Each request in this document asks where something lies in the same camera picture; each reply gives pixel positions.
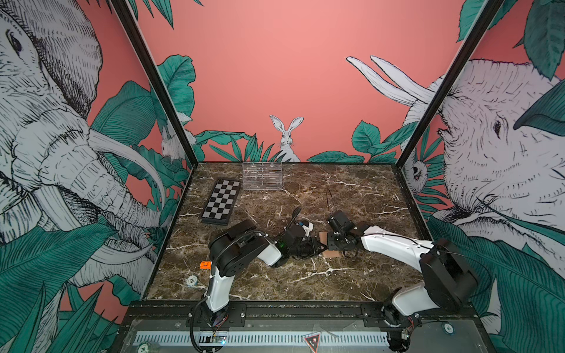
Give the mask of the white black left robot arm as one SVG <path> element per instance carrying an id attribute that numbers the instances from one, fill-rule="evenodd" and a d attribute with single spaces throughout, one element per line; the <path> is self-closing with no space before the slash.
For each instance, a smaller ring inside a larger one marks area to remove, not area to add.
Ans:
<path id="1" fill-rule="evenodd" d="M 328 249 L 318 237 L 311 235 L 313 224 L 293 221 L 276 237 L 269 236 L 246 219 L 214 238 L 210 244 L 211 274 L 205 304 L 218 313 L 229 304 L 235 277 L 255 259 L 271 268 L 279 268 L 295 260 L 308 260 Z"/>

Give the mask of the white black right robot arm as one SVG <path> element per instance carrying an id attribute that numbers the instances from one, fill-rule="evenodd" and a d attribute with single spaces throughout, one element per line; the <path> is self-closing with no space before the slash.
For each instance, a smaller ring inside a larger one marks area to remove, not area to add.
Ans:
<path id="1" fill-rule="evenodd" d="M 328 232 L 328 249 L 365 250 L 391 257 L 422 275 L 422 282 L 394 291 L 383 302 L 381 316 L 390 327 L 401 327 L 414 314 L 442 309 L 457 313 L 478 289 L 479 279 L 452 242 L 416 240 L 379 226 L 348 226 Z"/>

